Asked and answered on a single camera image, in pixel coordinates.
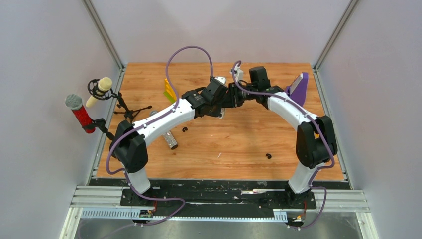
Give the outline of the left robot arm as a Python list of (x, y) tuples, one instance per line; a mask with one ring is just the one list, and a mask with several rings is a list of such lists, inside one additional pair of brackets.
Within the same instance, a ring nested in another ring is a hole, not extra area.
[(215, 77), (200, 92), (190, 90), (169, 107), (152, 116), (119, 126), (110, 153), (124, 166), (133, 199), (141, 206), (152, 201), (150, 181), (145, 166), (149, 160), (147, 148), (157, 138), (173, 128), (203, 116), (220, 117), (221, 103), (228, 87), (224, 77)]

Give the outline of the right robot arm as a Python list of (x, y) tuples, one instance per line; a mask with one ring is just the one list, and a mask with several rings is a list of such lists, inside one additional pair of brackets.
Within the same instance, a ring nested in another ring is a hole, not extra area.
[(271, 86), (264, 67), (249, 70), (250, 84), (241, 85), (241, 61), (231, 69), (235, 84), (236, 104), (255, 99), (265, 108), (283, 118), (297, 133), (296, 155), (299, 160), (293, 176), (288, 181), (290, 189), (284, 194), (287, 206), (296, 208), (304, 201), (303, 193), (312, 188), (312, 182), (322, 169), (335, 165), (337, 143), (330, 117), (315, 115), (296, 103), (281, 88)]

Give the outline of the white earbud charging case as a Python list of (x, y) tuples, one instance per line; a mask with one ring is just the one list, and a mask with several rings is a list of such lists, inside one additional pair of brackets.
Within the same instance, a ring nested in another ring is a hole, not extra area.
[(218, 118), (223, 119), (224, 115), (225, 115), (225, 109), (221, 109), (220, 116)]

